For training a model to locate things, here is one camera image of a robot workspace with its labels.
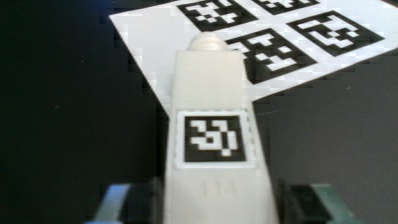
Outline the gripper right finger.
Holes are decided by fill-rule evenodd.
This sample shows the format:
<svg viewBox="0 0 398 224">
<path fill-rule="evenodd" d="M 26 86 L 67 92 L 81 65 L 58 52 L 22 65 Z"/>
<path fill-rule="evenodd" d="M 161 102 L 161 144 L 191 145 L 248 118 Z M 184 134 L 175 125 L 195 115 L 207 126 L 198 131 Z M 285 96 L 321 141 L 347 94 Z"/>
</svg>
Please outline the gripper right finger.
<svg viewBox="0 0 398 224">
<path fill-rule="evenodd" d="M 280 224 L 355 224 L 355 215 L 330 184 L 278 187 Z"/>
</svg>

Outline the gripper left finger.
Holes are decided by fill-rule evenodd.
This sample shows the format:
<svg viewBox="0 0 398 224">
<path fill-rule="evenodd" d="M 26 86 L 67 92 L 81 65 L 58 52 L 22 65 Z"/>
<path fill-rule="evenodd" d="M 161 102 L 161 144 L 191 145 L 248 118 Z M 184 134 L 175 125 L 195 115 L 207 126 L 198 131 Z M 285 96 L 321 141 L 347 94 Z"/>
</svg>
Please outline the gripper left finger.
<svg viewBox="0 0 398 224">
<path fill-rule="evenodd" d="M 90 224 L 161 224 L 161 182 L 116 183 L 106 188 Z"/>
</svg>

